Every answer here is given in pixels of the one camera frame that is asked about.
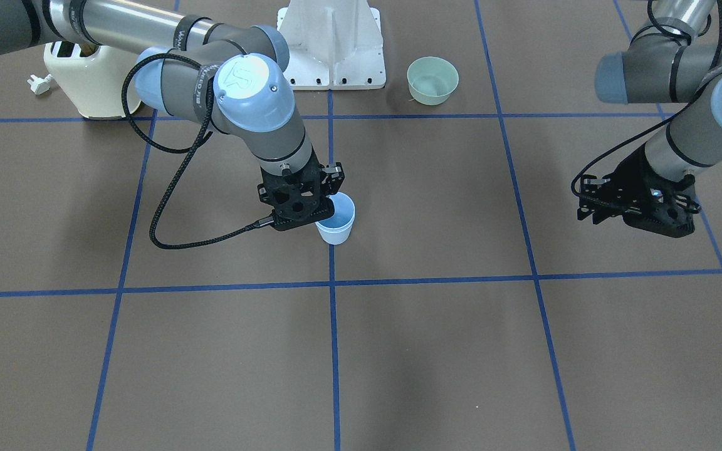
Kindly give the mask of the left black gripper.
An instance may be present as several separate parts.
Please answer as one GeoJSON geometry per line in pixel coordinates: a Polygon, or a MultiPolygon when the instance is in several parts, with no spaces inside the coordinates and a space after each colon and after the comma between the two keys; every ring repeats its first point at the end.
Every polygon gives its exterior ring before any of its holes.
{"type": "Polygon", "coordinates": [[[694,197],[694,176],[668,180],[656,174],[641,147],[625,158],[613,172],[602,178],[584,174],[577,185],[578,220],[591,218],[594,224],[607,218],[638,214],[651,198],[686,194],[694,197]]]}

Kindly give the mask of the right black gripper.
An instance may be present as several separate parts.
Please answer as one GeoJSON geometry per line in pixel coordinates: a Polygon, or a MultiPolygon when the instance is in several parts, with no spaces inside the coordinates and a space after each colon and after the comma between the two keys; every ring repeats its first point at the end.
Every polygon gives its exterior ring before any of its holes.
{"type": "Polygon", "coordinates": [[[280,163],[284,183],[303,196],[330,196],[338,192],[345,180],[343,163],[323,165],[314,150],[307,159],[305,153],[298,154],[298,160],[289,159],[280,163]]]}

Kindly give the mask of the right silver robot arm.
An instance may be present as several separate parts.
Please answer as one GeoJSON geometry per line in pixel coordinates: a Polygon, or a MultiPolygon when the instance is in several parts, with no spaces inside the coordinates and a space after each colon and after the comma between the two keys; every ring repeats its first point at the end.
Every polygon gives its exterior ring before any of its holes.
{"type": "Polygon", "coordinates": [[[232,28],[131,1],[0,1],[0,55],[54,42],[135,53],[121,94],[243,140],[257,159],[262,202],[303,216],[337,194],[344,173],[313,151],[285,78],[290,52],[275,28],[232,28]]]}

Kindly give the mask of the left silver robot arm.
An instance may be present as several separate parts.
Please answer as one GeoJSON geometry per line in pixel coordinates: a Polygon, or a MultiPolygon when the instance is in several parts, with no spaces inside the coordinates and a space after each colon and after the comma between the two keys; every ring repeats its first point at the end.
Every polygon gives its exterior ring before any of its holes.
{"type": "Polygon", "coordinates": [[[679,103],[644,132],[644,143],[603,177],[583,168],[571,182],[578,219],[624,223],[681,237],[701,211],[696,177],[722,162],[722,2],[648,1],[628,48],[602,57],[599,100],[616,105],[679,103]]]}

